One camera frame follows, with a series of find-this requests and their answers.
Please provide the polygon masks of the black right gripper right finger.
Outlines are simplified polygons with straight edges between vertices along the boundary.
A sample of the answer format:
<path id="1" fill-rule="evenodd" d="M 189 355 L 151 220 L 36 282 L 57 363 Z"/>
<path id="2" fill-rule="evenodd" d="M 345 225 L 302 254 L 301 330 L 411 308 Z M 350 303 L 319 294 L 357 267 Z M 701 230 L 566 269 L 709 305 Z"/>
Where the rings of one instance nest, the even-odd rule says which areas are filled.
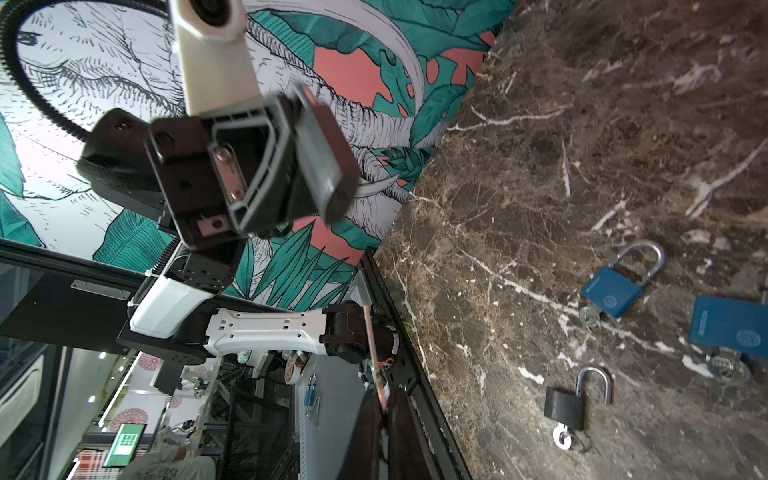
<path id="1" fill-rule="evenodd" d="M 408 398 L 390 400 L 387 429 L 389 479 L 441 479 L 421 421 Z"/>

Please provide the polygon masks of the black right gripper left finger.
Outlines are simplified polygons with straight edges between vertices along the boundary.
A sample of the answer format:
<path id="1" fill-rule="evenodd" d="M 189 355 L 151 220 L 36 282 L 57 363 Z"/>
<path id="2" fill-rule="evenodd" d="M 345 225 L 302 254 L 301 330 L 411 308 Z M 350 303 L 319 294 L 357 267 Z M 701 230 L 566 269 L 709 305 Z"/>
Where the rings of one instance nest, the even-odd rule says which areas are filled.
<path id="1" fill-rule="evenodd" d="M 381 455 L 381 406 L 378 401 L 363 401 L 344 458 L 344 479 L 378 479 Z"/>

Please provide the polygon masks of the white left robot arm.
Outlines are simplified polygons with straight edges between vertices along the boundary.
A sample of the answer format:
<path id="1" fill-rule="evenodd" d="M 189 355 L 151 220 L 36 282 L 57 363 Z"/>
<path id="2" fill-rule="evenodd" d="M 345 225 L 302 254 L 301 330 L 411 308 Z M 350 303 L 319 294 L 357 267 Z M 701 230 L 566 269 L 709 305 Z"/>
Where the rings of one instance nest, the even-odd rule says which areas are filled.
<path id="1" fill-rule="evenodd" d="M 356 159 L 330 108 L 307 88 L 219 117 L 146 122 L 115 108 L 88 134 L 78 172 L 97 193 L 172 236 L 130 300 L 126 345 L 200 362 L 242 351 L 300 350 L 387 368 L 400 338 L 352 301 L 272 312 L 221 303 L 255 237 L 295 220 L 343 219 L 360 191 Z"/>

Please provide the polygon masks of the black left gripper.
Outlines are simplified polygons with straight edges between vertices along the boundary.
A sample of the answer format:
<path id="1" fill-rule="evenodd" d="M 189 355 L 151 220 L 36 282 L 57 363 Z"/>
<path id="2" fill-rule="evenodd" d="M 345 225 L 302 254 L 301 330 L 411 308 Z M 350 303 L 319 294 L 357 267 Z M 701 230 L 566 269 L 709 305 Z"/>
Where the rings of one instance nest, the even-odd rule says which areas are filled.
<path id="1" fill-rule="evenodd" d="M 281 234 L 318 213 L 300 151 L 312 106 L 303 94 L 277 94 L 255 108 L 149 123 L 146 150 L 188 249 Z"/>

